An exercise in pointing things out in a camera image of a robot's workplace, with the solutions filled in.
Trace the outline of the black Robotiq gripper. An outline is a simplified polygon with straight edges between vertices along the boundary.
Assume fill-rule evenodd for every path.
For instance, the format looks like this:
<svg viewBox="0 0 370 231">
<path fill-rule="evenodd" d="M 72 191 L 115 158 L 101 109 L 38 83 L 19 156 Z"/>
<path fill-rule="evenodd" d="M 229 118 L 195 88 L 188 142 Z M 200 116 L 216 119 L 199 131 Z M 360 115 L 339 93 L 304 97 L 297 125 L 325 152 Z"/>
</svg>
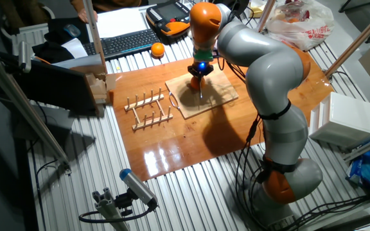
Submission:
<svg viewBox="0 0 370 231">
<path fill-rule="evenodd" d="M 209 63 L 193 63 L 192 65 L 188 66 L 188 72 L 193 75 L 192 80 L 198 81 L 201 84 L 205 84 L 204 76 L 207 76 L 209 73 L 213 71 L 213 65 Z"/>
</svg>

